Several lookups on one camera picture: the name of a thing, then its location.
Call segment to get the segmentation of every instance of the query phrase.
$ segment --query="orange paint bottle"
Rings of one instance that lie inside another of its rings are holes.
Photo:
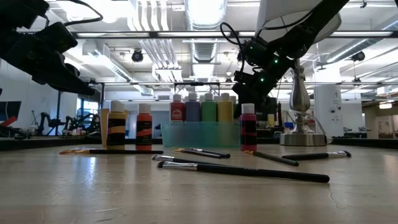
[[[138,105],[136,149],[140,151],[152,150],[152,115],[150,115],[150,104],[140,103]]]

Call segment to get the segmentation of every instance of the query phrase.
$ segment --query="blue paint bottle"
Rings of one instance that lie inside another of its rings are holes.
[[[185,121],[199,122],[200,121],[200,103],[197,102],[198,95],[196,93],[189,93],[188,102],[185,102]]]

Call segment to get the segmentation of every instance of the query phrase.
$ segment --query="metal ferrule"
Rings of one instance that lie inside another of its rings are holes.
[[[196,151],[196,152],[203,152],[203,149],[197,149],[197,148],[189,148],[188,150],[191,150],[191,151]]]
[[[168,161],[168,162],[173,162],[174,157],[172,156],[162,156],[162,155],[156,155],[154,156],[154,160],[156,161]]]
[[[184,164],[178,162],[164,162],[163,168],[197,170],[198,164]]]
[[[347,153],[345,151],[340,152],[328,152],[329,157],[346,157]]]

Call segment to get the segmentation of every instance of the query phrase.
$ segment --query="white bottle cap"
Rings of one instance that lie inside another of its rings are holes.
[[[205,96],[204,95],[199,96],[199,102],[201,103],[201,102],[204,102],[204,101],[205,101]]]
[[[174,102],[179,102],[179,101],[181,101],[181,95],[179,95],[179,94],[174,94],[174,95],[173,95],[173,101],[174,101]]]
[[[111,112],[124,112],[124,104],[118,100],[111,101]]]
[[[150,114],[150,104],[148,104],[148,103],[138,104],[138,113],[139,114]]]
[[[223,101],[228,101],[229,100],[229,93],[222,93],[221,94],[221,99],[223,100]]]
[[[221,97],[220,96],[214,96],[214,102],[220,102]]]
[[[211,94],[211,93],[206,93],[206,94],[205,94],[205,100],[206,100],[206,101],[213,101],[213,94]]]
[[[188,100],[189,101],[196,101],[197,98],[198,98],[197,93],[189,93],[189,95],[188,95]]]
[[[242,114],[254,114],[254,103],[243,103]]]
[[[231,100],[233,104],[236,104],[236,96],[230,96],[229,100]]]

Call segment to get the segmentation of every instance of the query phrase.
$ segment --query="table surface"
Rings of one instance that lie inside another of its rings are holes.
[[[262,145],[274,155],[347,150],[352,158],[292,167],[222,149],[212,159],[313,172],[329,184],[158,169],[151,155],[59,155],[74,146],[0,152],[0,223],[397,223],[398,151]]]

